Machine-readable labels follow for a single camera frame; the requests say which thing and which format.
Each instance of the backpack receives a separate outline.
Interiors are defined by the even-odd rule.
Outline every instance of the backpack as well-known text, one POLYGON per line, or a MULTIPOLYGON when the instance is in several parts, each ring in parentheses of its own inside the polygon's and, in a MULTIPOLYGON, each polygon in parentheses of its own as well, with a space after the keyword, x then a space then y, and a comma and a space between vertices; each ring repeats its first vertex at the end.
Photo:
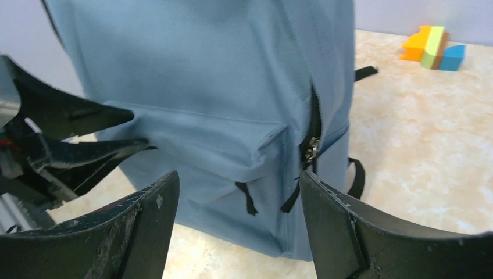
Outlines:
POLYGON ((352 1, 44 4, 86 97, 135 114, 97 139, 157 147, 120 165, 136 189, 177 170, 176 223, 312 260, 300 171, 348 192, 348 162, 362 169, 348 161, 352 1))

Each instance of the toy block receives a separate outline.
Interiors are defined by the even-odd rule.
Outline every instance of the toy block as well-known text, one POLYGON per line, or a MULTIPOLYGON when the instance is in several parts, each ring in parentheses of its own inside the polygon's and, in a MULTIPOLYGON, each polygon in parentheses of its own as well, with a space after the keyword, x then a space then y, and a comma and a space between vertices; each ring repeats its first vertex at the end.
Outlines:
POLYGON ((442 71, 458 71, 465 54, 465 45, 454 45, 447 48, 438 69, 442 71))
POLYGON ((431 28, 428 41, 426 41, 426 46, 424 48, 424 53, 421 58, 421 66, 426 69, 431 69, 433 66, 433 62, 438 55, 438 49, 440 48, 440 43, 444 32, 445 27, 434 26, 431 28))
POLYGON ((432 70, 438 70, 440 63, 442 62, 442 58, 444 57, 446 43, 448 41, 449 36, 450 33, 448 32, 445 32, 444 35, 442 36, 442 41, 440 42, 440 47, 438 48, 437 56, 435 57, 435 61, 433 61, 433 65, 431 67, 432 70))
POLYGON ((420 31, 409 37, 409 39, 402 45, 405 52, 401 55, 401 57, 399 57, 399 59, 417 62, 421 61, 431 28, 431 26, 420 26, 420 31))

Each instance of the white wall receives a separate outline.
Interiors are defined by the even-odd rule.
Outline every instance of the white wall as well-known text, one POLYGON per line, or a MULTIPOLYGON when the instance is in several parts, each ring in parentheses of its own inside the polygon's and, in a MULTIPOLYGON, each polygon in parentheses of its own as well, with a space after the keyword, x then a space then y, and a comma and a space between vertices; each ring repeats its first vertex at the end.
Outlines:
POLYGON ((445 26, 451 41, 493 45, 493 0, 354 1, 358 29, 412 35, 420 25, 445 26))
MULTIPOLYGON (((493 45, 493 0, 354 1, 356 25, 364 30, 411 35, 420 25, 444 25, 451 40, 493 45)), ((0 0, 0 53, 53 86, 83 95, 39 0, 0 0)))
POLYGON ((51 86, 83 96, 39 0, 0 0, 0 53, 51 86))

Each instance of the marble countertop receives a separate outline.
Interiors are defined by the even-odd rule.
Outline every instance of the marble countertop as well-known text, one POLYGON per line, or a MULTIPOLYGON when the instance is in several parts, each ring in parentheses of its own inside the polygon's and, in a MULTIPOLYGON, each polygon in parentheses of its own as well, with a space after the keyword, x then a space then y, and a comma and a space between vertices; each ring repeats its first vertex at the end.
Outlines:
MULTIPOLYGON (((362 200, 394 216, 466 234, 493 230, 493 47, 467 45, 458 72, 398 59, 406 37, 357 31, 351 156, 367 171, 362 200)), ((93 140, 92 137, 81 140, 93 140)), ((50 212, 65 221, 134 191, 115 170, 50 212)), ((175 225, 163 278, 316 278, 312 262, 273 259, 175 225)))

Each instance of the zipper pull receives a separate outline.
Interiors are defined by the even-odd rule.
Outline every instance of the zipper pull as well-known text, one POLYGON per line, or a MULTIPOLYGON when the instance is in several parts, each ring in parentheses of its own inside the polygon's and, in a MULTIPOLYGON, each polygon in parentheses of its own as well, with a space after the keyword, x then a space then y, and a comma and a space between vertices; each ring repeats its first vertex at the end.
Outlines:
POLYGON ((317 173, 317 156, 319 154, 320 138, 313 137, 310 139, 309 148, 305 153, 305 167, 313 166, 313 173, 317 173))

